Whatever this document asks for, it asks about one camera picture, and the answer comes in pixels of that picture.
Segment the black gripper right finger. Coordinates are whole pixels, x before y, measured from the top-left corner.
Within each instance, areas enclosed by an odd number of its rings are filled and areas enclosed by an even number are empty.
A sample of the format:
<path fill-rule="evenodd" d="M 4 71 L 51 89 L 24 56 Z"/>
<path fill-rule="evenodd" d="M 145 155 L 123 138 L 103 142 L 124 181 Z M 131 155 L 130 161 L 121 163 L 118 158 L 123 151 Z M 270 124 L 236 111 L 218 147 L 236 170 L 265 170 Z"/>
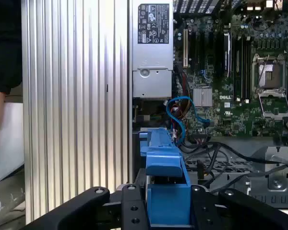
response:
<path fill-rule="evenodd" d="M 195 230 L 288 230 L 288 214 L 236 189 L 213 195 L 193 185 L 191 201 Z"/>

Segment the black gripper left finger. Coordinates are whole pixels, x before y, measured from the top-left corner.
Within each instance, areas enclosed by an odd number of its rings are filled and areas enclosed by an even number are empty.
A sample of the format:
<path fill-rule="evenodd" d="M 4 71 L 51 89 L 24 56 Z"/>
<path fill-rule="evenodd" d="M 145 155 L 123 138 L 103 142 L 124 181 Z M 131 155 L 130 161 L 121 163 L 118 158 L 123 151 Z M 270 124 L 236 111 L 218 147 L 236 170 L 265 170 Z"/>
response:
<path fill-rule="evenodd" d="M 25 225 L 25 230 L 147 230 L 149 220 L 143 199 L 145 169 L 133 184 L 114 193 L 92 187 Z"/>

